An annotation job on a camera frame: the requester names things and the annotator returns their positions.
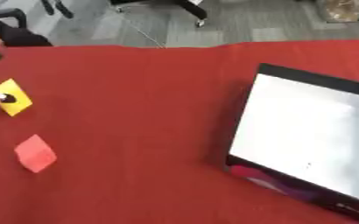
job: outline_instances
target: red block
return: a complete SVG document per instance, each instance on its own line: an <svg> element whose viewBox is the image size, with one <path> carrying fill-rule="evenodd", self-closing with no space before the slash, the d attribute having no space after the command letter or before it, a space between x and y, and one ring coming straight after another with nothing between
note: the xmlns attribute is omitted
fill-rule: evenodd
<svg viewBox="0 0 359 224"><path fill-rule="evenodd" d="M20 163L32 172L41 172L57 159L50 146L38 135L21 143L15 152Z"/></svg>

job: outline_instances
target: chair wheel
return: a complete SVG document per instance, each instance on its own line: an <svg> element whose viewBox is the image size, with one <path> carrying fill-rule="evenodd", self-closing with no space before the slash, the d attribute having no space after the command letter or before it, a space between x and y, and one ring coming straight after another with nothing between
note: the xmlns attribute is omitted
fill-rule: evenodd
<svg viewBox="0 0 359 224"><path fill-rule="evenodd" d="M205 20L205 19L197 20L197 22L196 22L196 27L197 27L197 28L200 28L200 27L202 27L205 23L206 23L206 20Z"/></svg>
<svg viewBox="0 0 359 224"><path fill-rule="evenodd" d="M123 7L117 6L116 7L116 12L123 13Z"/></svg>

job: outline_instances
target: small yellow object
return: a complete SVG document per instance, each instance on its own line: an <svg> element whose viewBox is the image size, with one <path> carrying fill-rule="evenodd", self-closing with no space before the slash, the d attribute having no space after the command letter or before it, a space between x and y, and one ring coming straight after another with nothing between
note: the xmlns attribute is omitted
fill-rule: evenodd
<svg viewBox="0 0 359 224"><path fill-rule="evenodd" d="M13 103L0 102L0 107L10 116L15 116L32 105L30 98L28 98L13 79L9 79L0 84L0 93L13 95L16 98L16 102Z"/></svg>

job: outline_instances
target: wooden block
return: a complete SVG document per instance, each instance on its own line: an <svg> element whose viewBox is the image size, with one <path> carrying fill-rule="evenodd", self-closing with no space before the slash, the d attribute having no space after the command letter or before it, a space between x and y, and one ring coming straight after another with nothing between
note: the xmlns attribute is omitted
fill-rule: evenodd
<svg viewBox="0 0 359 224"><path fill-rule="evenodd" d="M13 103L0 102L0 107L10 116L15 116L32 105L30 98L13 79L9 79L0 84L0 93L13 95L17 100Z"/></svg>
<svg viewBox="0 0 359 224"><path fill-rule="evenodd" d="M42 138L34 135L15 149L20 163L32 172L41 172L57 160L57 156Z"/></svg>

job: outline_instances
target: red tablecloth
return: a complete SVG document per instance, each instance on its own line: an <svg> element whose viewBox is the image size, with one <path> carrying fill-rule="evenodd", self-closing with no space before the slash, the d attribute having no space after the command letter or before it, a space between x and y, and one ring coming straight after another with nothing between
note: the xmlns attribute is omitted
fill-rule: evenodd
<svg viewBox="0 0 359 224"><path fill-rule="evenodd" d="M346 223L223 170L260 62L359 81L359 41L9 49L0 82L34 105L0 109L0 224ZM34 134L39 174L13 151Z"/></svg>

